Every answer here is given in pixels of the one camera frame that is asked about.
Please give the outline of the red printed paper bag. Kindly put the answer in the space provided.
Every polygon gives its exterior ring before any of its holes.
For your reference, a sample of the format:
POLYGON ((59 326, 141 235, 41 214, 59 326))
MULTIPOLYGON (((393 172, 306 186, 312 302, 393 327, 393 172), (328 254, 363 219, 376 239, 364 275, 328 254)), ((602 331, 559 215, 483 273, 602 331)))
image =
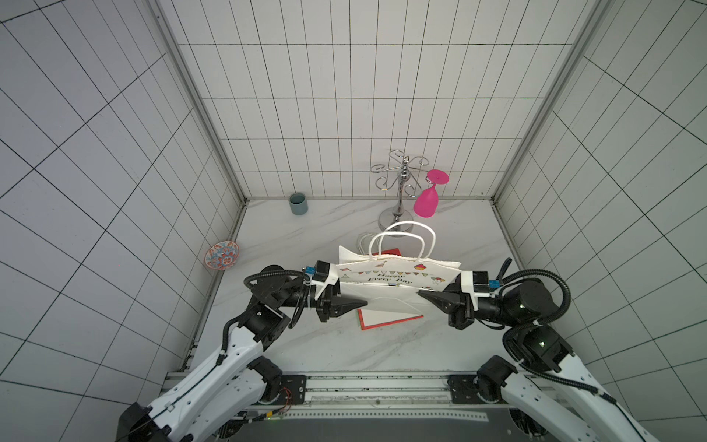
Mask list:
POLYGON ((421 274, 414 266, 425 258, 424 250, 412 257, 401 256, 399 249, 383 250, 342 265, 349 269, 347 291, 368 302, 358 310, 362 330, 423 318, 423 300, 417 294, 421 287, 415 284, 421 274))

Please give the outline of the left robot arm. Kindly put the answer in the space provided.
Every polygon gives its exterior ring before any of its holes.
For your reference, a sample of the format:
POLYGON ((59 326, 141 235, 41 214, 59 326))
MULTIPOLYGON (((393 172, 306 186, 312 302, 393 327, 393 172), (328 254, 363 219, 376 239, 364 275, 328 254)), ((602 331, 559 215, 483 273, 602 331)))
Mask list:
POLYGON ((304 309, 321 322, 367 302, 344 296, 335 266, 316 262, 303 270, 265 267, 247 276, 248 307, 228 320, 219 348, 182 381, 149 405, 133 403, 119 418, 119 441, 204 441, 256 403, 275 403, 285 392, 283 371, 265 355, 304 309))

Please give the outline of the white Happy Every Day bag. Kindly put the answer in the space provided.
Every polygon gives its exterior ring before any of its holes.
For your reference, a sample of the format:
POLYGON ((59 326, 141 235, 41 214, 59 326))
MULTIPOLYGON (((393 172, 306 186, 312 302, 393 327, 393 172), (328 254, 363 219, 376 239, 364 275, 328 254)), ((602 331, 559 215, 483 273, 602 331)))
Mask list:
POLYGON ((338 248, 336 265, 342 292, 368 301, 370 309, 395 311, 390 300, 412 306, 420 290, 440 292, 461 274, 461 263, 431 257, 436 232, 417 221, 401 221, 375 235, 365 252, 338 248), (411 256, 383 252, 384 239, 417 239, 420 250, 411 256))

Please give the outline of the green Fresh paper bag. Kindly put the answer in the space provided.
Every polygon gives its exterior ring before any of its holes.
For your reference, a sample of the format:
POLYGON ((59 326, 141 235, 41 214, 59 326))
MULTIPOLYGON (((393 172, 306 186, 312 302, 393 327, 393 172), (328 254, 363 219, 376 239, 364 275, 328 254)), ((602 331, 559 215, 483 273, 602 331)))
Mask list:
POLYGON ((368 247, 375 236, 377 236, 377 233, 366 232, 357 237, 356 246, 360 254, 368 255, 368 247))

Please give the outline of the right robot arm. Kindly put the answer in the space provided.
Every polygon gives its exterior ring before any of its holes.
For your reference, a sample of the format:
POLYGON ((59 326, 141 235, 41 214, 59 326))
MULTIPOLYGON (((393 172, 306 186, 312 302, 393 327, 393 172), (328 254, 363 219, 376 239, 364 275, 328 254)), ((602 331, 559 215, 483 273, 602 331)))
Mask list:
POLYGON ((589 372, 552 323, 572 304, 569 285, 551 271, 510 274, 506 259, 496 278, 463 272, 442 291, 419 296, 447 314, 449 326, 464 330, 475 322, 501 331, 507 357, 494 355, 471 376, 452 376, 453 403, 472 396, 482 403, 506 403, 528 427, 563 441, 653 441, 589 372))

